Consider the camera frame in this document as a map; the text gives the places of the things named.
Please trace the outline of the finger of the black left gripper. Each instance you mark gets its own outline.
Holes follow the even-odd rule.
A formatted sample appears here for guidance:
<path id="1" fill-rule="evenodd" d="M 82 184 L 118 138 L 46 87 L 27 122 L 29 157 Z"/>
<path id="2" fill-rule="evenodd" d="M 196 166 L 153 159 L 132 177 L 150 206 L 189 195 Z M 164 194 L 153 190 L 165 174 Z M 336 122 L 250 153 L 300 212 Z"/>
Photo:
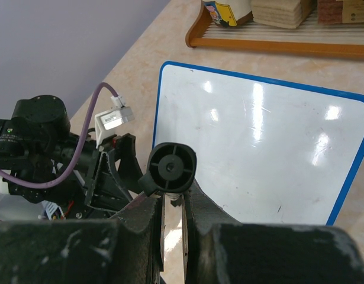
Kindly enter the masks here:
<path id="1" fill-rule="evenodd" d="M 143 176 L 136 158 L 136 137 L 132 134 L 116 136 L 112 139 L 109 151 L 109 170 L 119 191 L 128 201 L 132 201 L 131 192 L 140 194 L 142 188 L 138 180 Z"/>

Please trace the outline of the blue framed whiteboard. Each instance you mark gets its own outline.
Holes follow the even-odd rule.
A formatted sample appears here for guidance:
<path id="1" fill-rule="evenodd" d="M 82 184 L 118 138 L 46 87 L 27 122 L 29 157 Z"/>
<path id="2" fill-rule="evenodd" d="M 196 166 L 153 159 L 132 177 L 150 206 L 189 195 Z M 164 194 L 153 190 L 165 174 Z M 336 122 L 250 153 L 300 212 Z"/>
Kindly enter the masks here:
<path id="1" fill-rule="evenodd" d="M 166 62 L 153 144 L 190 146 L 243 223 L 333 225 L 364 158 L 364 95 Z"/>

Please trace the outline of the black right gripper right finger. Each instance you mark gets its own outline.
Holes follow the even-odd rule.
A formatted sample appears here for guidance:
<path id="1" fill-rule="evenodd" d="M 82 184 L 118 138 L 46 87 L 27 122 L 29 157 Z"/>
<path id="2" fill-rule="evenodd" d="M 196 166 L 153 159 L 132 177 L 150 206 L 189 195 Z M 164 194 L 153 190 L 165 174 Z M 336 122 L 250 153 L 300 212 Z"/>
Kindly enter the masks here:
<path id="1" fill-rule="evenodd" d="M 186 283 L 364 283 L 364 260 L 343 230 L 244 224 L 192 182 L 183 194 Z"/>

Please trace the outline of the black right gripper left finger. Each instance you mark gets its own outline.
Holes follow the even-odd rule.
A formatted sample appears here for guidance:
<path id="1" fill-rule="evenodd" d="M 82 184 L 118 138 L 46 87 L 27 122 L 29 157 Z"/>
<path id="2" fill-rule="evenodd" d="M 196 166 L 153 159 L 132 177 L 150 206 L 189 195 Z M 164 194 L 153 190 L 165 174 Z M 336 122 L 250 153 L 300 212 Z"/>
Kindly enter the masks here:
<path id="1" fill-rule="evenodd" d="M 0 222 L 0 283 L 160 283 L 165 201 L 109 219 Z"/>

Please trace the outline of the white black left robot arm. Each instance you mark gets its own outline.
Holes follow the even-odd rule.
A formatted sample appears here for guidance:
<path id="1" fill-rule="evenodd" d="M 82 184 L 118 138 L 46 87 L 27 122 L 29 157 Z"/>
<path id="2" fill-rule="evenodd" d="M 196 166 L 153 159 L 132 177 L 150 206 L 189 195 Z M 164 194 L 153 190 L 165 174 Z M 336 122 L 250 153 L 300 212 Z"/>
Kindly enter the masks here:
<path id="1" fill-rule="evenodd" d="M 20 100 L 0 120 L 0 197 L 42 204 L 51 220 L 111 217 L 141 192 L 135 142 L 102 126 L 72 133 L 58 97 Z"/>

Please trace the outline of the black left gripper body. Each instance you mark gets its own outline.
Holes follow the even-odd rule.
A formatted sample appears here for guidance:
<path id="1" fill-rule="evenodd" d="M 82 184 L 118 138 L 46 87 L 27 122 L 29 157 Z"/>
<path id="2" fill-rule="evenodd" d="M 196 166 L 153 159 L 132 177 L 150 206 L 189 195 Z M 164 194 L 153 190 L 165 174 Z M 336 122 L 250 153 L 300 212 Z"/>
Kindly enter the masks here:
<path id="1" fill-rule="evenodd" d="M 75 168 L 51 189 L 51 201 L 62 207 L 65 219 L 106 219 L 131 202 L 119 191 L 109 170 L 109 151 L 116 136 L 106 138 L 97 148 L 87 135 Z"/>

